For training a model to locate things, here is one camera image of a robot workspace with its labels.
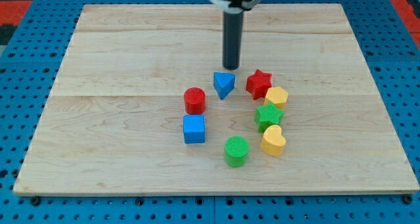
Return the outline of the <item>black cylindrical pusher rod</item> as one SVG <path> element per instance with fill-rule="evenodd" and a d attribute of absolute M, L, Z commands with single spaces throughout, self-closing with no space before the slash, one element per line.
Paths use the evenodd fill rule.
<path fill-rule="evenodd" d="M 243 13 L 223 13 L 222 64 L 227 70 L 240 66 L 242 44 Z"/>

